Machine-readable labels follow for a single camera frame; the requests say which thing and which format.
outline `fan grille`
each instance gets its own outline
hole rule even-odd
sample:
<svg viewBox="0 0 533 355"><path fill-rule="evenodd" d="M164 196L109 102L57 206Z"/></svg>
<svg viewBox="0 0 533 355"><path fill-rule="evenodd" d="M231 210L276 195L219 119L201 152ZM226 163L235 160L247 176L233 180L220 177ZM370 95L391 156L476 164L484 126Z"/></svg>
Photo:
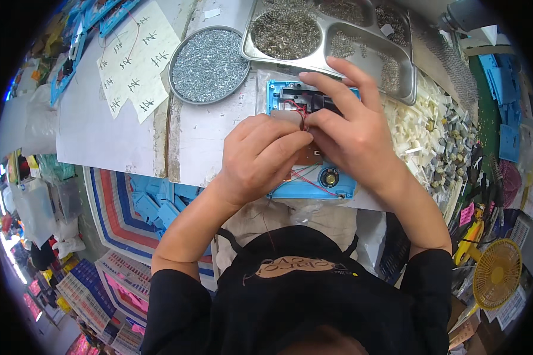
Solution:
<svg viewBox="0 0 533 355"><path fill-rule="evenodd" d="M486 249L477 263L472 285L482 309L496 309L513 295L521 266L521 252L510 239L497 240Z"/></svg>

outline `round metal tray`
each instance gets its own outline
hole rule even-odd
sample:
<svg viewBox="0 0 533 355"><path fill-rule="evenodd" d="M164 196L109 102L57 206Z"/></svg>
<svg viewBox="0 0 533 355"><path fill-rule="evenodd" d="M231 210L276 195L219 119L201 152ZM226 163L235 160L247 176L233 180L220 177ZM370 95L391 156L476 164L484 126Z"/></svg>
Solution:
<svg viewBox="0 0 533 355"><path fill-rule="evenodd" d="M231 95L232 93L234 93L235 91L237 91L237 89L239 89L241 87L241 85L243 84L245 79L247 79L247 76L249 75L249 71L251 69L251 61L248 61L247 70L245 72L245 75L243 75L243 77L241 78L241 82L239 82L237 84L237 86L235 86L235 88L233 90L231 90L227 95L222 96L222 97L220 97L218 99L215 99L215 100L212 100L212 101L205 101L205 102L195 102L195 101L188 100L188 99L184 98L181 94L179 94L176 91L176 87L174 86L174 81L172 80L172 77L171 77L172 70L174 69L174 66L176 64L176 59L178 58L179 52L186 45L186 43L190 39L192 39L195 35L197 35L197 34L199 34L201 32L204 32L204 31L209 31L209 30L227 30L227 31L231 31L231 32L237 33L241 37L241 42L243 42L243 34L241 32L235 30L234 28L228 27L228 26L217 25L217 26L209 26L209 27L202 28L201 30L198 30L198 31L192 33L191 35L189 35L188 37L186 37L182 41L182 43L179 44L179 46L174 51L174 55L172 55L171 60L170 60L170 66L168 67L168 81L170 82L170 88L171 88L172 92L174 93L174 96L176 96L178 99L180 99L181 101L184 101L186 103L210 104L210 103L218 102L218 101L226 98L227 96Z"/></svg>

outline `metal tray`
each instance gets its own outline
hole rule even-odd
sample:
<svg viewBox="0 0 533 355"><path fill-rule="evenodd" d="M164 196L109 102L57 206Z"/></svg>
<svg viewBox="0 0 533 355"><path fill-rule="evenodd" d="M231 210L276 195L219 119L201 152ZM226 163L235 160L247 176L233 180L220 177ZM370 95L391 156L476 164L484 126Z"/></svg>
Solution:
<svg viewBox="0 0 533 355"><path fill-rule="evenodd" d="M308 0L311 4L319 4L322 0ZM326 63L326 57L331 54L331 41L336 35L336 32L341 31L347 36L358 37L359 40L354 41L355 44L367 45L367 55L362 57L361 51L356 50L355 54L346 59L353 62L365 73L371 75L377 82L377 86L381 92L398 99L399 101L412 106L417 99L417 68L412 63L412 34L410 31L410 19L406 10L401 10L399 7L384 3L381 0L358 0L358 4L362 7L364 13L363 26L354 25L352 23L329 17L320 12L316 12L316 23L320 28L322 34L320 46L310 55L294 60L275 59L269 55L262 53L253 43L252 34L249 31L249 23L254 20L256 14L262 14L267 6L263 4L263 0L255 0L249 13L243 40L241 41L241 55L251 61L270 62L283 65L291 65L293 67L301 67L307 70L343 77L344 75L336 72L330 68ZM397 10L400 17L405 22L405 33L407 46L399 46L388 39L377 25L377 17L375 8L385 4ZM385 92L381 88L381 70L384 62L376 54L381 52L393 57L400 64L399 73L399 89L395 92Z"/></svg>
<svg viewBox="0 0 533 355"><path fill-rule="evenodd" d="M182 48L186 45L186 43L190 39L192 39L195 35L197 35L197 34L199 34L201 32L210 31L210 30L227 30L227 31L231 31L231 32L237 33L241 38L243 38L243 34L240 31L235 30L232 27L216 25L216 26L205 27L205 28L202 28L201 30L197 30L196 32L194 32L191 35L189 35L188 37L186 37L182 41L182 43L180 43L178 45L178 47L174 51L174 54L171 56L170 66L168 67L168 82L170 83L170 88L171 88L171 91L174 94L174 96L176 96L181 101L184 101L185 103L192 103L192 104L200 105L200 104L210 104L210 103L214 103L214 102L218 102L220 100L223 100L224 98L226 98L227 96L231 95L232 93L234 93L235 91L237 91L241 87L243 82L247 79L247 76L249 75L249 71L251 70L251 62L249 61L249 63L247 64L247 69L245 70L246 73L245 73L245 75L242 76L241 82L239 82L237 84L237 86L235 86L235 88L233 90L231 90L227 95L222 96L222 97L220 97L218 99L215 99L215 100L212 100L212 101L205 101L205 102L195 102L195 101L188 100L188 99L184 98L181 94L179 94L178 91L176 91L176 86L174 85L174 80L171 77L172 72L174 71L174 65L176 64L176 60L178 59L178 55L179 55L180 51L182 50Z"/></svg>

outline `hand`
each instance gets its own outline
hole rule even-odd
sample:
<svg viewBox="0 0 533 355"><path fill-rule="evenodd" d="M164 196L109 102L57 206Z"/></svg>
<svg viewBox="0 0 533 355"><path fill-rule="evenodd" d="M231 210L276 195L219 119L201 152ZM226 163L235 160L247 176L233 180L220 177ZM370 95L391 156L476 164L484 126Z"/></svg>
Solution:
<svg viewBox="0 0 533 355"><path fill-rule="evenodd" d="M265 114L250 116L225 138L223 166L209 187L241 208L281 183L298 159L297 152L312 139L290 122Z"/></svg>
<svg viewBox="0 0 533 355"><path fill-rule="evenodd" d="M306 117L305 124L310 126L314 142L332 162L384 198L388 187L395 179L405 178L408 170L393 151L377 85L347 60L328 57L327 63L346 78L338 82L320 73L299 76L332 97L344 117L322 109ZM361 101L348 86L359 89Z"/></svg>

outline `printed logo on shirt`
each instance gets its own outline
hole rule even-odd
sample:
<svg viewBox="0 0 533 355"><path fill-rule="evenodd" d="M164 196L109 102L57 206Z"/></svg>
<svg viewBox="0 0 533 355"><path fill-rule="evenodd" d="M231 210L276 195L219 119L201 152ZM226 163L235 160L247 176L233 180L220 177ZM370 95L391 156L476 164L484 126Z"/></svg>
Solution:
<svg viewBox="0 0 533 355"><path fill-rule="evenodd" d="M256 271L255 275L262 278L272 278L288 274L291 271L328 271L328 270L347 270L341 264L336 264L324 259L311 259L301 256L284 256L276 260L263 260L261 266Z"/></svg>

